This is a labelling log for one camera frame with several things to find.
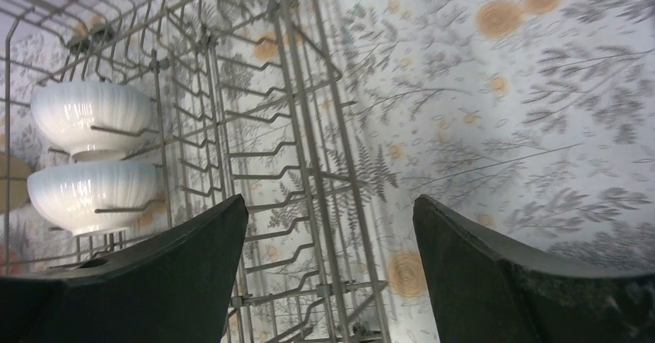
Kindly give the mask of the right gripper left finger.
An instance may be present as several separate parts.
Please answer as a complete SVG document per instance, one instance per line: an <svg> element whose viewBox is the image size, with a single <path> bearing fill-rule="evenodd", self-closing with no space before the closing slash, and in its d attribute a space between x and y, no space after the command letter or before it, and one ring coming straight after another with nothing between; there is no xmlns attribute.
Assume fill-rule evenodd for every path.
<svg viewBox="0 0 655 343"><path fill-rule="evenodd" d="M1 279L3 342L218 342L249 214L241 195L74 268Z"/></svg>

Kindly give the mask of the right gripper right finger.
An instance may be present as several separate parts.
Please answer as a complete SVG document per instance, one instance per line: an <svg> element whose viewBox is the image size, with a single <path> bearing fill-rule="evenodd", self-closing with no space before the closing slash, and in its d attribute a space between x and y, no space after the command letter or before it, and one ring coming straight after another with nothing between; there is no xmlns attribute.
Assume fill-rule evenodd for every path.
<svg viewBox="0 0 655 343"><path fill-rule="evenodd" d="M413 226L442 342L652 342L654 275L546 253L428 195Z"/></svg>

